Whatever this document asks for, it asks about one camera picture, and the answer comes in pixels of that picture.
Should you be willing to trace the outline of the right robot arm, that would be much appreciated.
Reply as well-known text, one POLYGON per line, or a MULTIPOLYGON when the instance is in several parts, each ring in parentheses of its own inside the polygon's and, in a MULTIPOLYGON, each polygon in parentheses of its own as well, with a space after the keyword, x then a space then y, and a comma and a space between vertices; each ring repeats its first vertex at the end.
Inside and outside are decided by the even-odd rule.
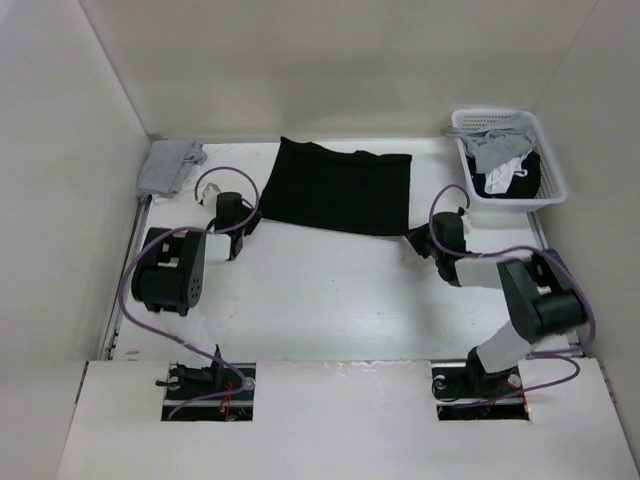
POLYGON ((506 323, 473 347, 463 366, 433 370, 434 396, 444 401, 489 400, 519 390, 518 363, 544 339, 588 321, 586 302, 554 251, 532 250, 524 258, 473 253, 465 227, 463 210, 441 212, 405 235, 447 284, 499 290, 506 302, 506 323))

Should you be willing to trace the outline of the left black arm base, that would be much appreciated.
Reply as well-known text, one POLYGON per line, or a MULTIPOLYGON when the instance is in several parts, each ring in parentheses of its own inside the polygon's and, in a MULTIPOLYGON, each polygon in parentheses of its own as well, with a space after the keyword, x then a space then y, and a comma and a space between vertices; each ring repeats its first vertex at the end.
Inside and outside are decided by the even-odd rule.
POLYGON ((215 362, 202 368, 171 365, 167 378, 155 382, 164 393, 161 420, 218 423, 252 421, 256 365, 239 364, 237 368, 249 381, 249 390, 240 390, 240 377, 215 362))

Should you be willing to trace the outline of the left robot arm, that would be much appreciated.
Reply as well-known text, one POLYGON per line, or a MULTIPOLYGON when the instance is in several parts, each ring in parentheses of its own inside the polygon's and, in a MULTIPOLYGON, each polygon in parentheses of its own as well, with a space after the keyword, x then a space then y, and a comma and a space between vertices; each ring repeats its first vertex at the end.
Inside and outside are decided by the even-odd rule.
POLYGON ((214 209, 204 227, 147 231, 128 268, 131 295, 147 311, 187 316, 200 300, 205 264, 237 259, 261 219, 256 206, 238 192, 215 195, 214 209))

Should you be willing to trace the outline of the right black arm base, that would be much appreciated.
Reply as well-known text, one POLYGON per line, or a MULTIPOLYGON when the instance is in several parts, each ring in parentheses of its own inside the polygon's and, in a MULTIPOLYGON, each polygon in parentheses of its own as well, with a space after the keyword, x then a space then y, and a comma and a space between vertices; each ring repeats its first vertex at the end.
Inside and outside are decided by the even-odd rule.
POLYGON ((463 364, 436 365, 431 372, 441 421, 529 420, 517 366, 488 377, 473 377, 463 364))

